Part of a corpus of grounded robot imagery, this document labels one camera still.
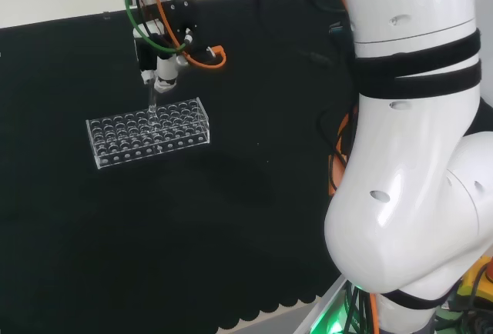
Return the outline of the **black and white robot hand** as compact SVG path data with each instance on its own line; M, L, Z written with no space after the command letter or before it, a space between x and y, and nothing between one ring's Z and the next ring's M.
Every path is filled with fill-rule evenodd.
M170 55L153 48L136 31L132 32L139 70L145 85L163 94L172 90L179 72L188 66L183 55Z

